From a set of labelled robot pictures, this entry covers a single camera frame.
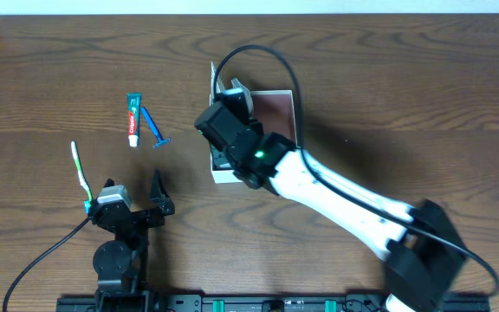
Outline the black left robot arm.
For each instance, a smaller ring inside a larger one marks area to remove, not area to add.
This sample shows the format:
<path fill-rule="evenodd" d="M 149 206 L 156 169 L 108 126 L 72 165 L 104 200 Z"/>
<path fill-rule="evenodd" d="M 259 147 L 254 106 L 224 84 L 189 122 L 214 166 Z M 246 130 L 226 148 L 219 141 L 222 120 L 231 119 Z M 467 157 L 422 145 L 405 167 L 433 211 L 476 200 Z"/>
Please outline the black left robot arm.
<path fill-rule="evenodd" d="M 162 297 L 147 287 L 148 231 L 165 224 L 175 212 L 156 170 L 149 194 L 152 208 L 132 211 L 132 197 L 123 185 L 109 179 L 92 201 L 87 216 L 94 225 L 114 234 L 94 253 L 98 288 L 94 294 L 97 312 L 154 312 L 163 307 Z"/>

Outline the clear pump bottle purple liquid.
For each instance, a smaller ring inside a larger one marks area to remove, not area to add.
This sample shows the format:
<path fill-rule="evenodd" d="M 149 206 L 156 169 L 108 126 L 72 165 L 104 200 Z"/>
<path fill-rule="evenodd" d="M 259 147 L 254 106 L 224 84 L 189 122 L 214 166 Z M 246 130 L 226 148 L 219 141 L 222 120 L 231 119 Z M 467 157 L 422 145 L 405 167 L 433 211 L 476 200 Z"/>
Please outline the clear pump bottle purple liquid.
<path fill-rule="evenodd" d="M 240 88 L 243 91 L 246 107 L 248 110 L 248 115 L 249 117 L 252 117 L 254 115 L 254 106 L 250 90 L 247 87 L 245 87 L 237 78 L 231 79 L 231 85 L 233 88 Z"/>

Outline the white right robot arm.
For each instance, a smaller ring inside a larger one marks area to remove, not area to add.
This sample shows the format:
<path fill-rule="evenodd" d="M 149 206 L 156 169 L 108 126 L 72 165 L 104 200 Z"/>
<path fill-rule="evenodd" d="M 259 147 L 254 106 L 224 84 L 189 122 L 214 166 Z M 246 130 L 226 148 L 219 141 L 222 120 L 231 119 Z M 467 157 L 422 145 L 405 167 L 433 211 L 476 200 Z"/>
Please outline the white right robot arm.
<path fill-rule="evenodd" d="M 252 189 L 306 205 L 355 235 L 384 263 L 389 311 L 437 311 L 463 267 L 463 240 L 443 208 L 383 197 L 326 168 L 294 141 L 265 133 L 216 102 L 195 127 Z"/>

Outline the white speckled cream tube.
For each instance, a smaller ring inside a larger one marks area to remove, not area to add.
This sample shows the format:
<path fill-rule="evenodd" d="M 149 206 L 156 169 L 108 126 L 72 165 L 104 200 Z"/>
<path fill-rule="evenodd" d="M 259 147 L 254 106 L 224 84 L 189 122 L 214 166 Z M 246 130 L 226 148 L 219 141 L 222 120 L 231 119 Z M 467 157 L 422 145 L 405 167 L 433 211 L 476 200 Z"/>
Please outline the white speckled cream tube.
<path fill-rule="evenodd" d="M 217 70 L 214 62 L 211 62 L 211 91 L 210 101 L 215 101 L 215 94 L 221 94 L 225 90 L 221 75 L 217 75 Z"/>

